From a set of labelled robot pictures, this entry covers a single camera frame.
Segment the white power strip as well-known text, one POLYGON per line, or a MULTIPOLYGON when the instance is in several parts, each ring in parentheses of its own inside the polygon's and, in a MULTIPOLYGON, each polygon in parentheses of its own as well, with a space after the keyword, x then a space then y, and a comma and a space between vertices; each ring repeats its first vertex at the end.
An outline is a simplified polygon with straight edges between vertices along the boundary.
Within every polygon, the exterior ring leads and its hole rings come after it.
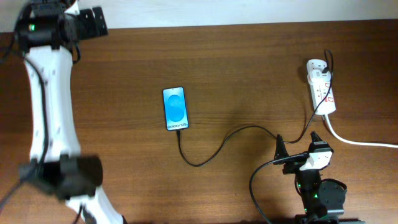
MULTIPOLYGON (((322 70, 323 73, 326 73, 324 72, 324 69, 326 69, 326 62, 319 59, 309 60, 307 62, 307 73, 313 69, 322 70)), ((333 90, 331 89, 331 81, 328 83, 310 85, 310 91, 315 114, 323 116, 335 112, 336 105, 333 90)))

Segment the blue Galaxy smartphone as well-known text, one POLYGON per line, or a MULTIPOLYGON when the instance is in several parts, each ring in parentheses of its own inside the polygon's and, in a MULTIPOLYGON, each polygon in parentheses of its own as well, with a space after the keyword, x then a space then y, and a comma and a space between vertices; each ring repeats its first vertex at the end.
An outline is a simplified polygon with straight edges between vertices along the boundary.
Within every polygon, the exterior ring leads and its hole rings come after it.
POLYGON ((189 128, 185 92, 182 86, 167 88, 162 91, 165 123, 168 131, 189 128))

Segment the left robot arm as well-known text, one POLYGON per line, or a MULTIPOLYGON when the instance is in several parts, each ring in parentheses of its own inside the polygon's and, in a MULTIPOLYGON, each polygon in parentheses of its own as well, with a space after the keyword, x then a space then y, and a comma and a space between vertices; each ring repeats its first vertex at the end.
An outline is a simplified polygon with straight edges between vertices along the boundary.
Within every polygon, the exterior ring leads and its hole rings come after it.
POLYGON ((33 138, 20 178, 76 211, 86 223, 124 223, 107 198, 98 156, 81 154, 71 98, 72 67, 79 42, 106 36, 100 7, 80 9, 76 1, 29 1, 14 28, 29 76, 33 138))

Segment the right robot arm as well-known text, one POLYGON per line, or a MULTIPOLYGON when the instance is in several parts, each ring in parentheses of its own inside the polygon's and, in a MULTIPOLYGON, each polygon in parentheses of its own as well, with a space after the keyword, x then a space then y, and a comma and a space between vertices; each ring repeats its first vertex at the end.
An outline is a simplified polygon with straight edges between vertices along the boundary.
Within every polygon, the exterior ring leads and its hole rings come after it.
POLYGON ((316 132, 311 132, 308 150, 290 156, 281 135, 276 137, 275 165, 283 165, 284 175, 295 176, 295 188, 305 213, 296 215, 295 223, 338 223, 344 214, 347 186, 335 179, 322 179, 320 171, 330 165, 334 150, 316 132))

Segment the white charger adapter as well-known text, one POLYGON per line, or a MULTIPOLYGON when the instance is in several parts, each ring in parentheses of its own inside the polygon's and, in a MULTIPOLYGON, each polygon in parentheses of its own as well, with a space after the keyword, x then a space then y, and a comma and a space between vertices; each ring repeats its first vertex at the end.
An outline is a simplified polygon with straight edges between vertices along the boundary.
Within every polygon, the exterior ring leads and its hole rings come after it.
POLYGON ((317 83, 328 83, 331 80, 331 73, 323 73, 322 70, 313 69, 309 71, 307 80, 310 85, 315 85, 317 83))

